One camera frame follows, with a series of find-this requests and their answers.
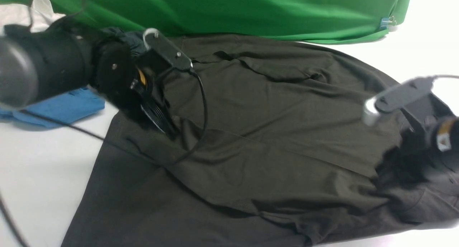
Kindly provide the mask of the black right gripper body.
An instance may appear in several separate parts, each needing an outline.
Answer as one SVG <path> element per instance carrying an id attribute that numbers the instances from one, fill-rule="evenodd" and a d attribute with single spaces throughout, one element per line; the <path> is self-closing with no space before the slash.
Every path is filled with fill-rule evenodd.
<path id="1" fill-rule="evenodd" d="M 423 183 L 452 185 L 452 111 L 438 97 L 426 96 L 402 113 L 410 125 L 400 145 L 390 149 L 377 166 L 380 188 Z"/>

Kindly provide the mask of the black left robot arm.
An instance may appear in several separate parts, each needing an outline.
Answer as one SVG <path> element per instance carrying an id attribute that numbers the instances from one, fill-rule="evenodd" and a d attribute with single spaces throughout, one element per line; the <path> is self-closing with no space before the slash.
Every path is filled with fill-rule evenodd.
<path id="1" fill-rule="evenodd" d="M 164 96 L 162 79 L 174 69 L 174 47 L 159 30 L 147 29 L 147 51 L 131 56 L 120 38 L 63 17 L 33 33 L 10 24 L 1 37 L 1 107 L 23 110 L 80 87 L 91 87 L 128 118 L 179 134 Z"/>

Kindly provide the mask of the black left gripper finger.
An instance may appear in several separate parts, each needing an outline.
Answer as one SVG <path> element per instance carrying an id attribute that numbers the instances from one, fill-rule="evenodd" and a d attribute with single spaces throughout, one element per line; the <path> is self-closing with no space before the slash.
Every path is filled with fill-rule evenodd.
<path id="1" fill-rule="evenodd" d="M 174 124 L 167 109 L 156 104 L 142 104 L 141 109 L 158 130 L 164 133 L 168 138 L 176 138 L 178 136 L 179 130 Z"/>

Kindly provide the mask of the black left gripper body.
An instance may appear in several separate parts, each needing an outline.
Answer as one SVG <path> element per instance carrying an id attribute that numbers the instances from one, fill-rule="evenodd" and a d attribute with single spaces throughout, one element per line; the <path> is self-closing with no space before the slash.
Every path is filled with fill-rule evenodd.
<path id="1" fill-rule="evenodd" d="M 148 84 L 152 84 L 154 78 L 137 67 L 126 43 L 117 39 L 97 43 L 93 47 L 92 62 L 94 71 L 90 87 L 128 119 L 135 123 L 151 123 L 141 108 L 148 100 L 169 111 L 164 88 L 149 89 Z"/>

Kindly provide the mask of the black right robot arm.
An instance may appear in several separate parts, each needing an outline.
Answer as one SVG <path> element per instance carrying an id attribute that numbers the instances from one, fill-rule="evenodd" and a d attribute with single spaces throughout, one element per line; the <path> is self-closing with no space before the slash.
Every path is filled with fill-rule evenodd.
<path id="1" fill-rule="evenodd" d="M 383 188 L 422 183 L 458 183 L 458 117 L 435 96 L 400 108 L 407 120 L 400 145 L 377 166 Z"/>

